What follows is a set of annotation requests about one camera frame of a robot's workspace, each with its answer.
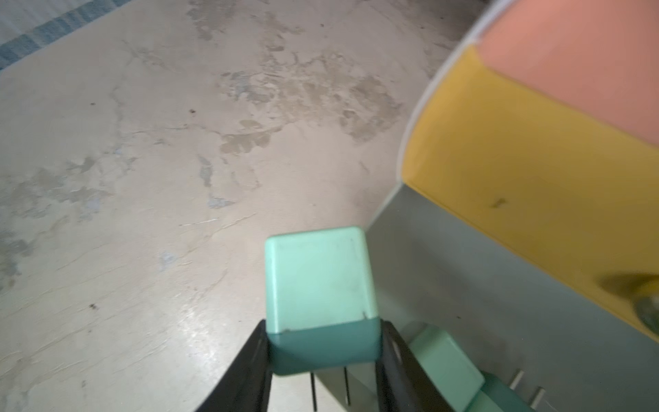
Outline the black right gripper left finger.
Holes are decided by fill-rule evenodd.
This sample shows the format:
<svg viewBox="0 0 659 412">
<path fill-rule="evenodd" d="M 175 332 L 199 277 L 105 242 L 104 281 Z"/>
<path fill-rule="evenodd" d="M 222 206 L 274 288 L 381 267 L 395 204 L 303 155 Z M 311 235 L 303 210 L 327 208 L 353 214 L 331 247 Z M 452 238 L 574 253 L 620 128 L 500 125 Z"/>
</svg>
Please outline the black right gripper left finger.
<svg viewBox="0 0 659 412">
<path fill-rule="evenodd" d="M 271 381 L 269 339 L 262 319 L 196 412 L 266 412 Z"/>
</svg>

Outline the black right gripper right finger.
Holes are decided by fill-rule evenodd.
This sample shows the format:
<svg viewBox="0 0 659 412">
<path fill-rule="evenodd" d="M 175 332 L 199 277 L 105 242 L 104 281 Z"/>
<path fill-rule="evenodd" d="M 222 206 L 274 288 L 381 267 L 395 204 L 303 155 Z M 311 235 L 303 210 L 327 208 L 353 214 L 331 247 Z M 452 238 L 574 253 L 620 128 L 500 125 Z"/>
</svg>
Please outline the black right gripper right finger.
<svg viewBox="0 0 659 412">
<path fill-rule="evenodd" d="M 381 354 L 375 363 L 379 411 L 453 411 L 390 321 L 381 320 Z"/>
</svg>

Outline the green plug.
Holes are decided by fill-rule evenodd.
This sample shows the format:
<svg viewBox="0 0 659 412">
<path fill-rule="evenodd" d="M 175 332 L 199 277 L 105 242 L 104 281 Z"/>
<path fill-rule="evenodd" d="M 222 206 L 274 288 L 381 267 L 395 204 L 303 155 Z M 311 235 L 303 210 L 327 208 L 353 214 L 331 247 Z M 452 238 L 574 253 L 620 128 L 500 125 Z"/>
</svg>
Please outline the green plug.
<svg viewBox="0 0 659 412">
<path fill-rule="evenodd" d="M 408 346 L 451 408 L 466 411 L 485 379 L 450 333 L 428 324 Z"/>
<path fill-rule="evenodd" d="M 381 354 L 381 320 L 367 237 L 351 226 L 284 233 L 265 242 L 265 327 L 279 376 L 339 369 Z"/>
</svg>

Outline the grey green drawer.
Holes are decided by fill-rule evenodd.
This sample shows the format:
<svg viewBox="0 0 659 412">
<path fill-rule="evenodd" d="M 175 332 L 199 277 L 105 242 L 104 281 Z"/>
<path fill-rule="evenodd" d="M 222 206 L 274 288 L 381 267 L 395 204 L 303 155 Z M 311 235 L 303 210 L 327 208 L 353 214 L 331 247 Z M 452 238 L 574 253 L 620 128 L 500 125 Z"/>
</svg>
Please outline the grey green drawer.
<svg viewBox="0 0 659 412">
<path fill-rule="evenodd" d="M 446 330 L 542 411 L 655 411 L 658 344 L 400 185 L 367 228 L 379 313 L 405 337 Z"/>
</svg>

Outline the yellow drawer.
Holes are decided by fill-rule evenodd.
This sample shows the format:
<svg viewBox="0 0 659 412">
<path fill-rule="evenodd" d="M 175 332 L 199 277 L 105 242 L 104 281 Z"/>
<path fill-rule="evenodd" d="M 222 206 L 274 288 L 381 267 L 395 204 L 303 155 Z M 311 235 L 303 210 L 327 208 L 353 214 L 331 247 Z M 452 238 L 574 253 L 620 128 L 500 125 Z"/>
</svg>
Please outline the yellow drawer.
<svg viewBox="0 0 659 412">
<path fill-rule="evenodd" d="M 430 88 L 403 182 L 643 331 L 658 276 L 658 150 L 487 68 L 466 47 Z"/>
</svg>

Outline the orange drawer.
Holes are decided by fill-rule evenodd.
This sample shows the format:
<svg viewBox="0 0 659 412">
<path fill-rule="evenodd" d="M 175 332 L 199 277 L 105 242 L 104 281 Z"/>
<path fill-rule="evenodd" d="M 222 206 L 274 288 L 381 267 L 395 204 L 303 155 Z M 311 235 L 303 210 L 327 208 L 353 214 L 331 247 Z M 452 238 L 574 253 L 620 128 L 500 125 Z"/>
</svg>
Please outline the orange drawer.
<svg viewBox="0 0 659 412">
<path fill-rule="evenodd" d="M 499 74 L 658 144 L 656 1 L 516 1 L 478 53 Z"/>
</svg>

